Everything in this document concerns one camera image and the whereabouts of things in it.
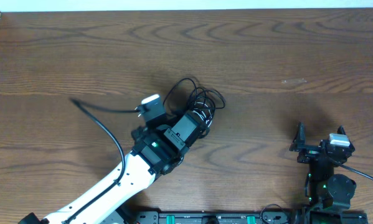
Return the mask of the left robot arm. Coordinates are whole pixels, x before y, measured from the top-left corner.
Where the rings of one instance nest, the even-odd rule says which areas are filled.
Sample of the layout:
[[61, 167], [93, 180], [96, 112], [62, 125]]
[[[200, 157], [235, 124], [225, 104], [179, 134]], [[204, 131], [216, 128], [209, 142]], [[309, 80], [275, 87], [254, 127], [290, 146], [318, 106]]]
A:
[[132, 150], [106, 177], [78, 199], [38, 219], [26, 215], [25, 223], [100, 223], [156, 179], [179, 166], [194, 142], [209, 132], [212, 113], [189, 110], [168, 118], [165, 112], [141, 113], [146, 125], [132, 132]]

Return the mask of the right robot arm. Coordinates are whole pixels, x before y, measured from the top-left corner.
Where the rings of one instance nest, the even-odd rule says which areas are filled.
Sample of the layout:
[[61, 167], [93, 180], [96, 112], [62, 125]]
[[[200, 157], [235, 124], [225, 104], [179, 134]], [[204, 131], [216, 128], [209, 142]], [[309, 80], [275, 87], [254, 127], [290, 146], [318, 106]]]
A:
[[305, 126], [298, 124], [296, 136], [289, 148], [297, 152], [297, 162], [309, 165], [305, 181], [305, 196], [309, 204], [301, 209], [297, 223], [342, 223], [342, 213], [351, 207], [356, 182], [346, 175], [336, 174], [355, 151], [340, 126], [317, 146], [306, 144]]

